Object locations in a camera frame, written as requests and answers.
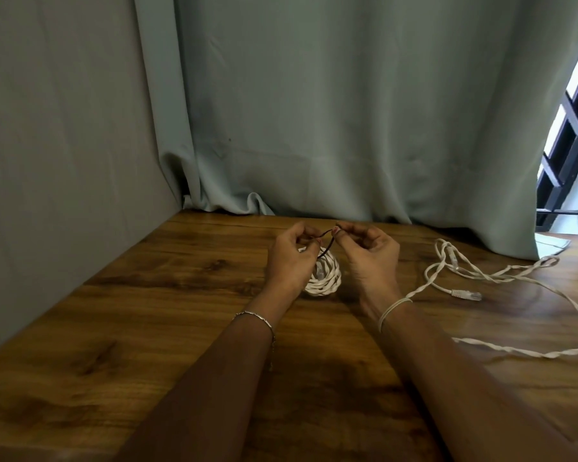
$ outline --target black window frame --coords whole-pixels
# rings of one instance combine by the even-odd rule
[[[565,121],[549,156],[542,154],[544,171],[538,178],[538,213],[536,231],[548,232],[557,216],[576,214],[578,210],[561,210],[565,198],[578,177],[578,90],[571,98],[563,95]]]

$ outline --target person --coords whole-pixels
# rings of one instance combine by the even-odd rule
[[[273,331],[306,286],[321,231],[299,222],[269,249],[260,294],[227,326],[154,408],[115,461],[236,461]],[[402,298],[399,244],[377,227],[339,222],[335,241],[359,285],[372,321]],[[296,243],[308,247],[298,252]],[[380,341],[408,373],[456,461],[577,461],[557,431],[495,380],[415,304],[398,305]]]

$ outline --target bracelet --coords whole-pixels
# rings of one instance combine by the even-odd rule
[[[267,319],[263,318],[263,316],[254,313],[253,311],[240,311],[239,313],[236,313],[236,315],[233,317],[233,319],[236,319],[238,316],[243,315],[243,314],[252,314],[253,316],[261,319],[269,328],[270,328],[270,332],[272,333],[272,353],[274,353],[274,344],[276,343],[276,334],[274,334],[274,329],[272,328],[272,325],[268,322]],[[272,371],[272,360],[270,359],[270,368],[269,371]]]
[[[379,333],[381,333],[381,328],[383,327],[383,322],[385,321],[385,317],[390,314],[394,308],[396,308],[400,303],[405,303],[406,301],[410,301],[411,303],[413,303],[413,300],[411,300],[411,298],[401,298],[399,301],[397,301],[396,303],[394,303],[391,307],[389,307],[388,309],[386,309],[383,314],[381,315],[381,317],[379,318],[379,321],[377,322],[377,329],[379,329]]]

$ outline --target wooden table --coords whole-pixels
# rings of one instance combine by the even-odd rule
[[[177,214],[1,347],[0,461],[108,460],[261,289],[267,246],[293,222]],[[378,225],[401,244],[399,282],[408,293],[436,261],[441,234]],[[578,301],[578,236],[571,238],[561,263],[535,277]],[[456,245],[486,272],[510,263],[473,242]],[[329,297],[299,298],[279,327],[244,460],[441,460],[416,404],[352,314],[355,286],[345,256],[332,251],[343,284]],[[452,335],[542,351],[578,347],[578,314],[544,289],[484,285],[447,271],[440,279],[485,297],[475,303],[432,288],[417,295]],[[463,347],[578,446],[578,356]]]

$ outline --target green-gray curtain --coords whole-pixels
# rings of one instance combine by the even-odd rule
[[[536,259],[578,0],[136,0],[189,208],[469,227]]]

